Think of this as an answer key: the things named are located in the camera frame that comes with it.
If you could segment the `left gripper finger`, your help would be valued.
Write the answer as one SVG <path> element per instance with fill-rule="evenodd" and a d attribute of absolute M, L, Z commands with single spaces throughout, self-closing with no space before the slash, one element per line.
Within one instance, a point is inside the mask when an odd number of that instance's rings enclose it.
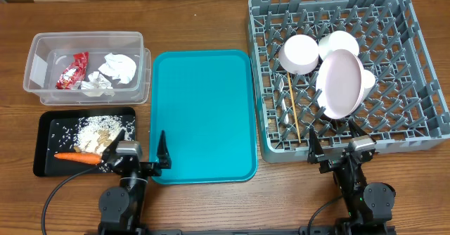
<path fill-rule="evenodd" d="M 165 131 L 161 131 L 160 140 L 157 146 L 157 159 L 162 169 L 170 169 L 172 167 L 172 160 L 167 148 Z"/>
<path fill-rule="evenodd" d="M 115 139 L 107 146 L 107 148 L 103 151 L 101 156 L 101 160 L 103 162 L 107 162 L 109 158 L 113 157 L 116 154 L 116 149 L 119 142 L 124 140 L 125 130 L 122 129 L 120 133 L 115 137 Z"/>

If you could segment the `orange carrot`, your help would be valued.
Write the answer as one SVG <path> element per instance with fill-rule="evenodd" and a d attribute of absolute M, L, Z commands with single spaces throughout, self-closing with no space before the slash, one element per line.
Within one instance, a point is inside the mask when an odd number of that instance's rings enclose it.
<path fill-rule="evenodd" d="M 70 160 L 89 165 L 101 163 L 101 156 L 95 153 L 56 153 L 54 157 L 61 160 Z"/>

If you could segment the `pile of rice and nuts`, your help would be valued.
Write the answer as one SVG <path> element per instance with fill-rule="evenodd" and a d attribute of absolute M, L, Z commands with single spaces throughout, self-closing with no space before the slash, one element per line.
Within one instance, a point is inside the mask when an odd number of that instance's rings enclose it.
<path fill-rule="evenodd" d="M 57 119 L 51 123 L 48 150 L 49 156 L 56 153 L 95 153 L 102 156 L 103 151 L 115 139 L 122 129 L 124 139 L 133 140 L 136 133 L 136 120 L 133 115 L 97 115 L 79 118 Z"/>

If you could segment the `white plastic cup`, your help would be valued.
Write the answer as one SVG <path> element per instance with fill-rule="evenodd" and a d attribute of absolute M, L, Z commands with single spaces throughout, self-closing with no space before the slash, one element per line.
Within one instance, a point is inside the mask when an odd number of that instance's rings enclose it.
<path fill-rule="evenodd" d="M 363 99 L 366 99 L 376 83 L 375 75 L 370 70 L 363 71 L 362 84 L 364 86 Z"/>

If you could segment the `wooden chopstick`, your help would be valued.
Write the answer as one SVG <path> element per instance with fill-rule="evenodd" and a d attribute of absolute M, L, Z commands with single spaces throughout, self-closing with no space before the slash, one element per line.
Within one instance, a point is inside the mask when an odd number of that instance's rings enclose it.
<path fill-rule="evenodd" d="M 294 100 L 294 96 L 293 96 L 293 87 L 292 87 L 292 82 L 291 82 L 291 77 L 290 77 L 289 72 L 287 72 L 287 78 L 288 78 L 288 87 L 289 87 L 289 92 L 290 92 L 290 100 L 291 100 L 291 105 L 292 105 L 293 117 L 295 119 L 295 129 L 296 129 L 296 134 L 297 134 L 297 140 L 298 140 L 299 144 L 301 144 L 302 141 L 301 141 L 301 136 L 300 136 L 300 128 L 298 125 L 295 100 Z"/>

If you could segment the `large white plate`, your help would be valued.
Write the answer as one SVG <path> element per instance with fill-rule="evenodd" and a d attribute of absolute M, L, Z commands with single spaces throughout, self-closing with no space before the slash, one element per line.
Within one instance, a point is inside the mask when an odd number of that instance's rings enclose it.
<path fill-rule="evenodd" d="M 350 51 L 338 49 L 322 62 L 316 79 L 317 102 L 330 119 L 353 113 L 364 94 L 363 65 Z"/>

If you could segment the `red snack wrapper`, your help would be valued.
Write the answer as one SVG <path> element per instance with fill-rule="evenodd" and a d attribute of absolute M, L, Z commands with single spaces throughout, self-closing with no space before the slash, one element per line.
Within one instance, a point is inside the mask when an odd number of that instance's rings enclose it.
<path fill-rule="evenodd" d="M 89 52 L 77 53 L 74 61 L 63 71 L 56 82 L 57 89 L 78 89 L 86 75 Z"/>

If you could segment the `white napkin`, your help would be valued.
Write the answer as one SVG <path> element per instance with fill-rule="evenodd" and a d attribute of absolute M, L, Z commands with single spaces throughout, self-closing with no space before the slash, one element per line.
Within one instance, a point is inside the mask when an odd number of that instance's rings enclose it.
<path fill-rule="evenodd" d="M 112 83 L 105 78 L 99 71 L 94 71 L 88 75 L 88 81 L 82 81 L 80 89 L 96 89 L 96 91 L 88 91 L 84 94 L 90 97 L 98 97 L 103 94 L 114 96 Z"/>
<path fill-rule="evenodd" d="M 120 84 L 130 83 L 136 72 L 136 63 L 124 54 L 109 53 L 104 56 L 105 62 L 98 70 L 111 77 L 113 80 L 119 80 Z"/>

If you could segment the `small bowl with nuts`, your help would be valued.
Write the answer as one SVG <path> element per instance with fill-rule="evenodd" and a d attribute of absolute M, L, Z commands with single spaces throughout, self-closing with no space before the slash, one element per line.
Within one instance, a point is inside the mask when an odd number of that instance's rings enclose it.
<path fill-rule="evenodd" d="M 313 71 L 319 62 L 319 46 L 305 34 L 290 37 L 278 52 L 278 60 L 289 73 L 305 75 Z"/>

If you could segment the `white plastic fork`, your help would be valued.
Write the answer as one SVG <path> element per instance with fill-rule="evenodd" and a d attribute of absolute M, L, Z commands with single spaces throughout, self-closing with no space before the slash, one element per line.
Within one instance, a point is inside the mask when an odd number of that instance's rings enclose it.
<path fill-rule="evenodd" d="M 280 94 L 283 93 L 283 87 L 284 87 L 284 81 L 283 81 L 283 79 L 281 79 L 280 83 L 278 85 L 278 91 L 280 92 Z M 282 108 L 283 112 L 287 112 L 287 107 L 286 107 L 284 98 L 281 99 L 281 108 Z M 289 117 L 287 115 L 283 118 L 283 123 L 286 125 L 289 123 Z"/>

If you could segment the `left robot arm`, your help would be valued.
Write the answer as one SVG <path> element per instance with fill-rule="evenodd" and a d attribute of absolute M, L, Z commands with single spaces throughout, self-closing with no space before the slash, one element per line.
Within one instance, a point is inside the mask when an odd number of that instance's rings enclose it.
<path fill-rule="evenodd" d="M 98 208 L 101 221 L 99 234 L 149 234 L 141 223 L 141 213 L 150 177 L 159 177 L 164 169 L 172 166 L 166 144 L 165 132 L 161 132 L 157 145 L 157 161 L 144 162 L 141 145 L 126 141 L 124 131 L 104 150 L 102 161 L 120 176 L 120 185 L 106 189 L 101 195 Z"/>

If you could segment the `grey dish rack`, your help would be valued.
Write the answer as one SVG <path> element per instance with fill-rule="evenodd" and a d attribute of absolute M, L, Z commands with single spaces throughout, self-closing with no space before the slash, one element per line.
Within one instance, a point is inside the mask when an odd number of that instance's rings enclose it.
<path fill-rule="evenodd" d="M 341 30 L 356 38 L 359 58 L 376 83 L 349 118 L 375 139 L 377 152 L 427 150 L 449 138 L 449 109 L 411 0 L 249 0 L 248 10 L 248 45 L 265 161 L 306 160 L 310 127 L 327 151 L 344 148 L 351 138 L 347 118 L 331 120 L 319 107 L 318 73 L 313 71 L 290 74 L 299 144 L 287 72 L 278 60 L 282 45 L 296 34 L 320 40 Z M 282 98 L 287 112 L 281 108 Z"/>

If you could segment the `black plastic tray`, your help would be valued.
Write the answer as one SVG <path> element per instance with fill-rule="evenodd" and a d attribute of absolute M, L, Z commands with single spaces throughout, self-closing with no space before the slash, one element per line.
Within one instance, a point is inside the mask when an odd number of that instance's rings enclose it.
<path fill-rule="evenodd" d="M 61 160 L 57 153 L 73 152 L 79 130 L 89 119 L 110 116 L 126 131 L 126 138 L 136 138 L 136 113 L 131 107 L 59 110 L 45 112 L 39 119 L 33 173 L 37 177 L 73 175 L 91 168 L 91 165 Z"/>

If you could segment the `teal plastic tray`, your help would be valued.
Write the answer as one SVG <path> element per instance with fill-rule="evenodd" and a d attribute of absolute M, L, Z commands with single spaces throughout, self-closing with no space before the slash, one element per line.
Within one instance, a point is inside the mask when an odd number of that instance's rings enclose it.
<path fill-rule="evenodd" d="M 244 182 L 258 167 L 252 68 L 236 49 L 168 51 L 153 63 L 149 151 L 164 135 L 158 184 Z"/>

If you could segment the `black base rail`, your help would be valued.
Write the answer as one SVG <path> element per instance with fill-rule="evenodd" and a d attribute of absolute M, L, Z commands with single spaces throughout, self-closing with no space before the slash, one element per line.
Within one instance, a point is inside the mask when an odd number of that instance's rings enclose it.
<path fill-rule="evenodd" d="M 337 235 L 334 226 L 312 226 L 310 232 L 307 227 L 297 229 L 240 229 L 240 230 L 209 230 L 182 231 L 180 229 L 149 229 L 147 235 Z"/>

